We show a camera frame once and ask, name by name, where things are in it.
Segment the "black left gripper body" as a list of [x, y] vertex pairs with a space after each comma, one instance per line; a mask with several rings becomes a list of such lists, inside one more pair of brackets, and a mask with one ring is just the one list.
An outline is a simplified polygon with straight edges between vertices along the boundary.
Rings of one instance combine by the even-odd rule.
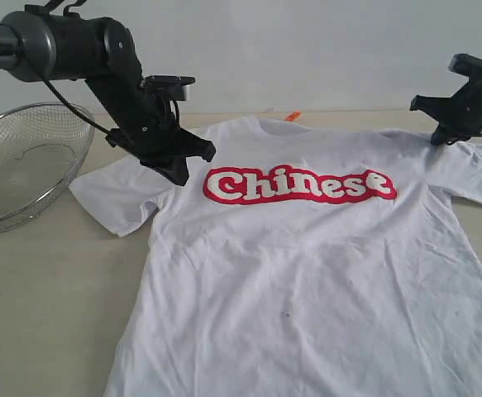
[[106, 103], [116, 123], [106, 136], [118, 146], [147, 163], [167, 162], [190, 154], [187, 134], [179, 125], [179, 106], [166, 89], [130, 90]]

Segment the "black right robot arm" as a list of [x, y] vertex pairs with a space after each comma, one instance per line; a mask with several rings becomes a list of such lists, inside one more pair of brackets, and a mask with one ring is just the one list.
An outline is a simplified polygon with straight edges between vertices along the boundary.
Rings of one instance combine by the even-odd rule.
[[482, 137], [482, 59], [456, 54], [449, 70], [468, 81], [450, 97], [417, 95], [409, 107], [410, 111], [424, 112], [437, 122], [431, 137], [433, 146], [450, 146]]

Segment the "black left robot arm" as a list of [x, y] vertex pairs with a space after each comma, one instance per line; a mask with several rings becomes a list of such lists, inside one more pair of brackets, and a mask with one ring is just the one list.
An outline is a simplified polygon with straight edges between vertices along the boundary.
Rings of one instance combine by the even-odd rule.
[[183, 129], [179, 102], [190, 76], [144, 76], [130, 31], [110, 17], [83, 19], [53, 6], [27, 5], [0, 21], [0, 69], [25, 83], [42, 82], [71, 112], [92, 127], [58, 92], [53, 83], [83, 80], [115, 122], [103, 128], [107, 143], [120, 147], [141, 165], [183, 186], [189, 179], [187, 160], [211, 161], [215, 146]]

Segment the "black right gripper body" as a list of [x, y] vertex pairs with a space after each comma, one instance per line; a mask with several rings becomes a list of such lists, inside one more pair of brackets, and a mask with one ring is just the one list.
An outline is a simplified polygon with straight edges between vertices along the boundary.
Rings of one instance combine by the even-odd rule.
[[440, 116], [438, 126], [462, 136], [482, 136], [482, 77], [470, 79], [451, 96], [452, 114]]

